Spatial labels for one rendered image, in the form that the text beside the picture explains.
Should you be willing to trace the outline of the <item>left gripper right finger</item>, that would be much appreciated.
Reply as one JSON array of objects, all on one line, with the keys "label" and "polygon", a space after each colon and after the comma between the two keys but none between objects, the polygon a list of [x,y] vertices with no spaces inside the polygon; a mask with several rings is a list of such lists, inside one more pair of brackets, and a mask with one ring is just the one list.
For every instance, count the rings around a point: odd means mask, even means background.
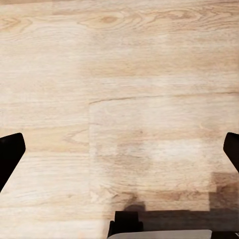
[{"label": "left gripper right finger", "polygon": [[228,132],[223,150],[239,173],[239,134]]}]

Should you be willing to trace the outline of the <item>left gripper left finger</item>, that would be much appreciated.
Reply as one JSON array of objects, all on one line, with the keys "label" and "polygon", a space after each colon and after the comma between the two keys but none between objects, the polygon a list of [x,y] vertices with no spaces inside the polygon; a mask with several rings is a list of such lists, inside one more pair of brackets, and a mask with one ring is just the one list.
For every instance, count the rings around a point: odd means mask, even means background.
[{"label": "left gripper left finger", "polygon": [[21,132],[0,138],[0,192],[26,151]]}]

